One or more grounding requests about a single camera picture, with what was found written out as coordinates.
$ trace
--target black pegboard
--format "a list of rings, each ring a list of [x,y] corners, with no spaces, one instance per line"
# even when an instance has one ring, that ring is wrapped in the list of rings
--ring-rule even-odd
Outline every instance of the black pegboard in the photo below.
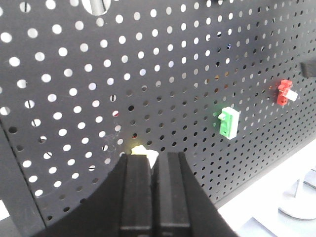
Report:
[[[46,3],[0,1],[0,112],[48,226],[135,145],[184,151],[218,202],[315,137],[316,81],[300,68],[316,56],[313,0],[118,0],[100,17]],[[284,107],[281,79],[299,93]],[[226,106],[241,111],[233,140]]]

